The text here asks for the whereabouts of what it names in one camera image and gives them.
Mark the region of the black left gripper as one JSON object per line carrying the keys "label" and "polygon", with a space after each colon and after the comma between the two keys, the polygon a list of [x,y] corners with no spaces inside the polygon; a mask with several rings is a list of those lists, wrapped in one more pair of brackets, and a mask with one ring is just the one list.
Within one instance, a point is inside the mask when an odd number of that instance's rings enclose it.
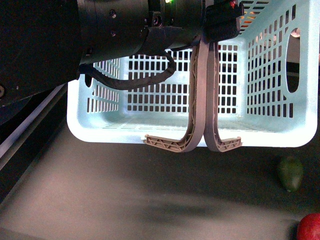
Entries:
{"label": "black left gripper", "polygon": [[80,0],[82,64],[158,56],[240,34],[240,0]]}

